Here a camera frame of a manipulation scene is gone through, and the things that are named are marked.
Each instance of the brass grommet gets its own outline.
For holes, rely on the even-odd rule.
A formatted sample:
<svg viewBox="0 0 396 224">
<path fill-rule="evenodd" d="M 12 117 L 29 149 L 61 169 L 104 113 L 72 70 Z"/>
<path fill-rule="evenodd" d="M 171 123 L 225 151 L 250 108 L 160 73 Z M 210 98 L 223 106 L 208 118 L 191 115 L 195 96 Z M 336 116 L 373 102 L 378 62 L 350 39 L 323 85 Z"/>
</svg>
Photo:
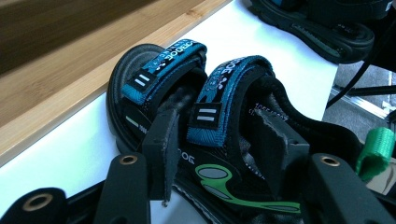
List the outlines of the brass grommet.
<svg viewBox="0 0 396 224">
<path fill-rule="evenodd" d="M 120 158 L 120 163 L 122 165 L 131 165 L 137 162 L 137 157 L 136 156 L 124 156 Z"/>
<path fill-rule="evenodd" d="M 22 209 L 26 212 L 34 212 L 35 210 L 41 209 L 49 204 L 53 199 L 53 196 L 48 193 L 37 194 L 28 199 Z"/>
<path fill-rule="evenodd" d="M 330 166 L 339 166 L 341 165 L 341 163 L 332 158 L 332 157 L 328 157 L 328 156 L 322 156 L 320 157 L 321 162 L 325 163 L 326 165 L 330 165 Z"/>
</svg>

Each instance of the wooden shelf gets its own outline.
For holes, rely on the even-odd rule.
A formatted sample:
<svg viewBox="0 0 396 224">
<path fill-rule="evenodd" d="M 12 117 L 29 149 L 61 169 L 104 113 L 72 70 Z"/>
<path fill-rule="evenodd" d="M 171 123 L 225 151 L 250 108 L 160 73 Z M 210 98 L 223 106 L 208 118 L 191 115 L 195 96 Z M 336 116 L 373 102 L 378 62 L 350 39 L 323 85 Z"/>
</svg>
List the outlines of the wooden shelf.
<svg viewBox="0 0 396 224">
<path fill-rule="evenodd" d="M 6 2 L 0 4 L 0 166 L 103 93 L 127 49 L 165 47 L 229 1 Z"/>
</svg>

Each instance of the green logo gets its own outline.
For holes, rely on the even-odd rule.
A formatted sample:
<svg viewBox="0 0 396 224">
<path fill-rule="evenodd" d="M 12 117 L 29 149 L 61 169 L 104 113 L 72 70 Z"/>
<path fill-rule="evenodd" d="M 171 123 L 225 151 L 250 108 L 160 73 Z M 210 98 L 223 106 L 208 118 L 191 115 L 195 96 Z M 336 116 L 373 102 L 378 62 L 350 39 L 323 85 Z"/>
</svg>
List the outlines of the green logo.
<svg viewBox="0 0 396 224">
<path fill-rule="evenodd" d="M 235 198 L 226 187 L 227 181 L 229 181 L 233 175 L 225 167 L 216 164 L 204 164 L 195 168 L 195 173 L 202 178 L 202 186 L 219 197 L 227 203 L 235 203 L 239 205 L 257 207 L 268 210 L 288 212 L 288 213 L 300 213 L 300 204 L 292 202 L 251 202 Z"/>
</svg>

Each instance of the white surface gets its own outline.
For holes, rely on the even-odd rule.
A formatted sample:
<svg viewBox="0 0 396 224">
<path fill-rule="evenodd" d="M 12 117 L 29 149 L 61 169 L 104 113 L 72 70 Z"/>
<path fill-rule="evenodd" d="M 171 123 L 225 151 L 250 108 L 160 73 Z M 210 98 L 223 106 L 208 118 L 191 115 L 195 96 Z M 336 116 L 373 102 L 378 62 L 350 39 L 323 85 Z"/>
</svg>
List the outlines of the white surface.
<svg viewBox="0 0 396 224">
<path fill-rule="evenodd" d="M 220 63 L 260 54 L 273 65 L 294 106 L 321 119 L 336 65 L 320 58 L 298 38 L 252 15 L 249 1 L 233 1 L 182 38 L 208 47 L 206 72 Z M 23 194 L 55 187 L 70 197 L 106 178 L 118 154 L 106 121 L 106 94 L 84 107 L 20 156 L 0 168 L 0 217 Z M 203 223 L 192 207 L 173 194 L 167 208 L 151 203 L 152 223 Z"/>
</svg>

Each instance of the blue strap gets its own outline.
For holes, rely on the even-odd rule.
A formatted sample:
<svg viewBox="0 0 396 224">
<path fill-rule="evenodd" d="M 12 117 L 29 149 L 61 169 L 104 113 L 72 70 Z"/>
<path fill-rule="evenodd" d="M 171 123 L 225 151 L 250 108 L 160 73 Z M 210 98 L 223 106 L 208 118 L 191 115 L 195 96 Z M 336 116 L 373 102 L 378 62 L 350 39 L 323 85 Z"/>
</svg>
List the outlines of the blue strap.
<svg viewBox="0 0 396 224">
<path fill-rule="evenodd" d="M 189 39 L 177 41 L 133 74 L 122 87 L 122 94 L 137 105 L 142 105 L 172 76 L 171 71 L 188 60 L 196 60 L 193 56 L 200 55 L 200 51 L 206 53 L 206 46 Z"/>
<path fill-rule="evenodd" d="M 258 64 L 272 70 L 271 64 L 262 56 L 235 59 L 214 70 L 191 111 L 187 132 L 189 142 L 207 147 L 223 147 L 235 89 L 247 71 Z"/>
</svg>

